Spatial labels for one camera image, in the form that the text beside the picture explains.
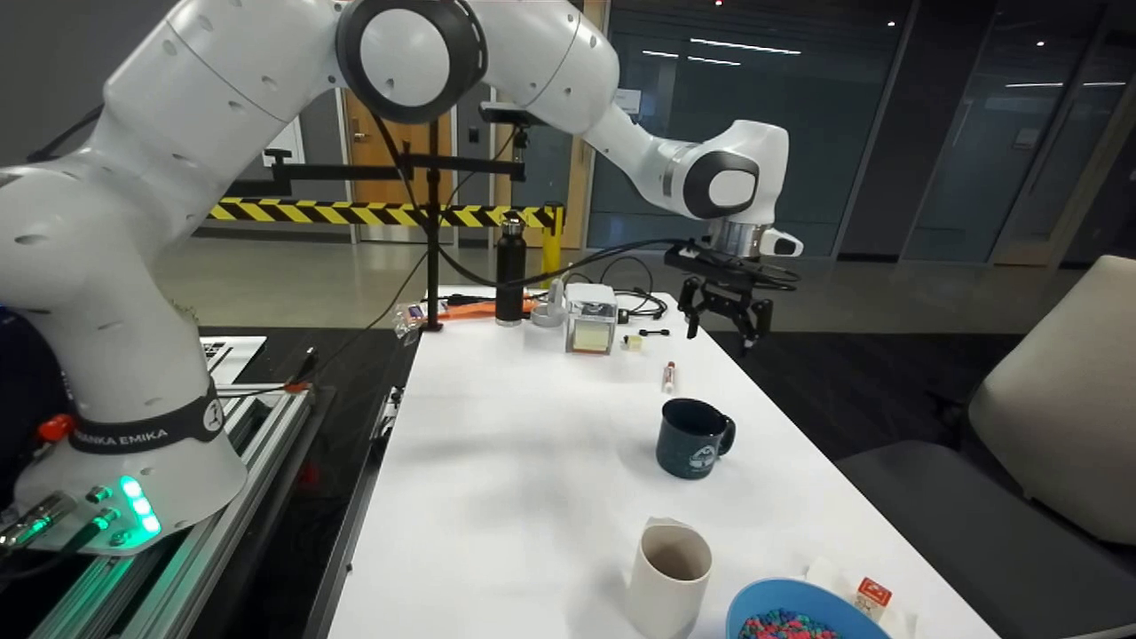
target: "marker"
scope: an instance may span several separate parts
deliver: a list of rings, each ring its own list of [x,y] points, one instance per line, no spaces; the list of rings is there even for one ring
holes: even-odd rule
[[[668,362],[667,367],[662,370],[662,392],[667,395],[675,395],[675,363]]]

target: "blue bowl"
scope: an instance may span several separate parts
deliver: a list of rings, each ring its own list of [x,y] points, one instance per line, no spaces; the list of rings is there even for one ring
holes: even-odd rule
[[[794,579],[765,579],[746,586],[734,597],[726,615],[726,639],[737,639],[745,620],[777,608],[809,615],[825,623],[842,639],[888,639],[887,633],[836,595]]]

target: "red label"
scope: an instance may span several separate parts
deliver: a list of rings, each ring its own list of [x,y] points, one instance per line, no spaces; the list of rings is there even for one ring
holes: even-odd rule
[[[857,590],[857,592],[863,595],[872,601],[876,601],[880,606],[886,606],[887,603],[892,600],[891,590],[884,588],[867,576],[860,582],[860,589]]]

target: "white table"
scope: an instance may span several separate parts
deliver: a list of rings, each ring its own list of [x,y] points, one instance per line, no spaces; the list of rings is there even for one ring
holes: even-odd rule
[[[696,639],[722,639],[745,584],[824,556],[891,588],[919,638],[995,637],[980,617],[674,299],[643,352],[563,352],[526,322],[451,322],[424,335],[329,636],[633,639],[620,614],[649,516],[713,551]],[[676,396],[737,423],[700,481],[654,460],[662,367]]]

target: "dark blue mug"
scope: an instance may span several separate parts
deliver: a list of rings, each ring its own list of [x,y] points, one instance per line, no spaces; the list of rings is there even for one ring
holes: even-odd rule
[[[654,458],[662,470],[682,479],[702,479],[734,445],[734,421],[698,399],[671,399],[662,405],[662,425]]]

